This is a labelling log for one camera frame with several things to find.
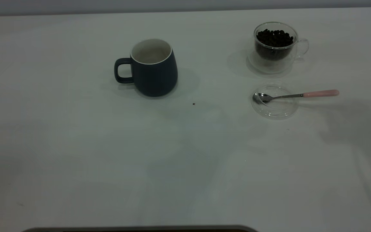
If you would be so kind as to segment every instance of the dark blue mug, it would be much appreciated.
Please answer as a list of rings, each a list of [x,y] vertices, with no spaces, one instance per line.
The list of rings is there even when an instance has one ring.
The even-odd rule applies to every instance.
[[[118,66],[130,64],[132,77],[118,75]],[[134,83],[146,96],[168,94],[177,84],[178,72],[173,48],[166,41],[149,39],[136,44],[130,58],[121,58],[114,65],[115,79],[119,83]]]

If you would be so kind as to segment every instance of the metal spoon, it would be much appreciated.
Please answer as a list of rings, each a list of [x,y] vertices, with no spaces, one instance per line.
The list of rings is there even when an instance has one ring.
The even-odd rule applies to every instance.
[[[255,102],[261,100],[264,103],[269,103],[270,101],[278,98],[289,98],[289,97],[331,97],[331,96],[337,96],[339,95],[338,90],[329,90],[329,91],[316,91],[316,92],[305,92],[301,94],[293,94],[293,95],[284,95],[279,97],[272,97],[270,95],[267,95],[265,93],[258,93],[256,92],[253,95],[253,100]]]

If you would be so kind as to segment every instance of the table surface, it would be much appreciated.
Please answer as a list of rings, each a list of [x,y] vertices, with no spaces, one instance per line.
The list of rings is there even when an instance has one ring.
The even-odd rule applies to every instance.
[[[247,63],[267,21],[310,41],[284,76]],[[177,59],[158,99],[113,75],[147,38]],[[340,95],[270,120],[275,80]],[[0,17],[0,232],[230,224],[371,232],[371,8]]]

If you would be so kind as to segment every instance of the double-walled glass cup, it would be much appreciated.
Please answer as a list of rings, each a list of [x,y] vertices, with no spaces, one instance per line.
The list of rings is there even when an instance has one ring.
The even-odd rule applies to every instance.
[[[286,47],[272,47],[260,42],[257,34],[268,29],[281,31],[293,37],[293,43]],[[309,41],[299,38],[294,28],[280,22],[266,22],[254,30],[254,50],[249,54],[250,63],[264,73],[279,73],[290,68],[294,60],[302,59],[309,49]]]

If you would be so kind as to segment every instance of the mug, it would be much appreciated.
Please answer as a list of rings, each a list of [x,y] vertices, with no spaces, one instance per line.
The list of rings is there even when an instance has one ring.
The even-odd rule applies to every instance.
[[[268,29],[269,31],[281,31],[293,37],[293,43],[286,47],[273,47],[263,44],[257,38],[259,32]],[[254,50],[249,54],[250,63],[257,70],[264,73],[279,73],[291,67],[295,60],[303,58],[309,49],[309,41],[299,38],[299,35],[289,25],[280,22],[266,22],[254,30]]]
[[[132,77],[118,75],[118,66],[130,64]],[[119,83],[134,83],[146,96],[168,94],[177,84],[178,72],[173,48],[166,41],[149,39],[136,44],[130,58],[121,58],[114,65],[115,79]]]

